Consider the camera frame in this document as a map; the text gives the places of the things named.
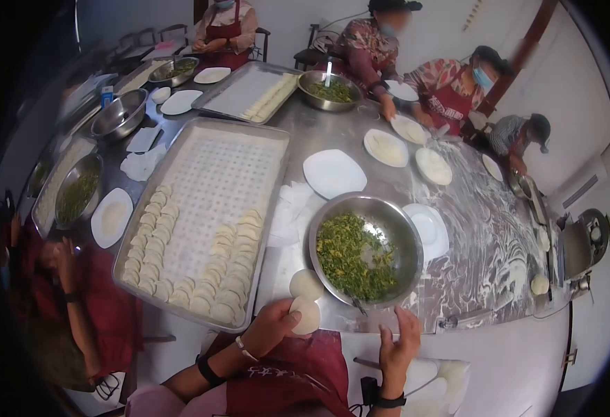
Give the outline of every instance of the napkin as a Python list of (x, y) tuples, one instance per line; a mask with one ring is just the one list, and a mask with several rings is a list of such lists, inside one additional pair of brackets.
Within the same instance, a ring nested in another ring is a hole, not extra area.
[(154, 167), (163, 159), (165, 154), (165, 144), (158, 145), (142, 155), (129, 154), (122, 161), (119, 169), (134, 181), (147, 181), (154, 172)]
[(291, 186), (282, 186), (270, 225), (267, 245), (284, 247), (300, 241), (297, 219), (314, 190), (306, 183), (291, 181)]

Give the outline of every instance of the red apron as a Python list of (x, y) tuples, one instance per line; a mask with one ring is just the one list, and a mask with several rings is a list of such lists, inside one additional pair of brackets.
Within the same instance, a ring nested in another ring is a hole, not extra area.
[(425, 104), (426, 113), (433, 119), (435, 129), (449, 124), (447, 135), (457, 136), (460, 133), (460, 121), (472, 110), (474, 92), (468, 97), (463, 97), (451, 87), (453, 81), (460, 79), (460, 75), (466, 68), (467, 66), (462, 67), (451, 83), (435, 90), (430, 96), (424, 97), (426, 100), (421, 102), (421, 104)]
[[(206, 39), (208, 41), (231, 39), (242, 35), (242, 28), (240, 27), (240, 0), (235, 0), (235, 21), (230, 25), (213, 26), (212, 22), (215, 21), (217, 16), (217, 7), (215, 5), (212, 5), (212, 7), (215, 8), (215, 11), (212, 13), (212, 19), (210, 19), (210, 24), (206, 28)], [(209, 67), (228, 67), (231, 71), (235, 71), (250, 60), (250, 49), (247, 48), (240, 54), (225, 49), (209, 52), (201, 58), (201, 64), (198, 66), (199, 70)]]
[[(206, 355), (234, 343), (220, 334)], [(226, 382), (226, 414), (266, 416), (293, 404), (319, 401), (336, 417), (352, 417), (340, 333), (317, 330), (309, 339), (285, 338), (259, 363)]]

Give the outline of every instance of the blue surgical mask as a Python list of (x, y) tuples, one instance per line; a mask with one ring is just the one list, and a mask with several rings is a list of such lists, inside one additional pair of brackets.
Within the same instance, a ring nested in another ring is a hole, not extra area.
[(472, 76), (477, 84), (479, 84), (486, 92), (488, 92), (491, 88), (493, 88), (493, 81), (488, 77), (488, 75), (483, 71), (483, 68), (476, 67), (474, 71), (472, 71)]
[(220, 10), (228, 10), (233, 7), (235, 0), (224, 0), (224, 1), (216, 1), (215, 5)]
[(393, 29), (393, 26), (391, 26), (389, 23), (382, 23), (381, 26), (379, 27), (379, 31), (384, 36), (388, 36), (389, 38), (398, 37), (398, 32), (395, 29)]

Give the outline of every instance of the chair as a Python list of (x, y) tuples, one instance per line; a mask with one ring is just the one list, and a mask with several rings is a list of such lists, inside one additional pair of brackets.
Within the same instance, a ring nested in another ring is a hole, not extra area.
[(296, 60), (296, 65), (294, 66), (294, 68), (298, 69), (298, 64), (303, 64), (303, 70), (307, 70), (308, 66), (314, 67), (326, 57), (323, 52), (317, 49), (310, 48), (314, 40), (314, 34), (318, 30), (318, 24), (310, 25), (310, 40), (308, 41), (307, 49), (303, 49), (301, 52), (298, 52), (294, 55), (294, 59)]
[(266, 29), (264, 29), (262, 27), (258, 27), (258, 28), (256, 28), (256, 32), (263, 33), (263, 35), (264, 35), (263, 56), (264, 56), (264, 62), (267, 62), (267, 37), (270, 36), (270, 31), (267, 31)]

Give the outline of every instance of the wooden chair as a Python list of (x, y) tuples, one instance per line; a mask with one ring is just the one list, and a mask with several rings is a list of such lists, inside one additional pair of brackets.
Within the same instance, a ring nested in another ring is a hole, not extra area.
[(307, 49), (303, 49), (301, 52), (298, 52), (294, 55), (294, 59), (296, 60), (296, 65), (294, 66), (294, 68), (298, 69), (298, 64), (303, 64), (303, 70), (307, 70), (308, 66), (314, 67), (326, 57), (323, 52), (311, 48), (312, 42), (314, 40), (314, 34), (318, 30), (318, 24), (310, 25), (310, 40), (307, 43)]

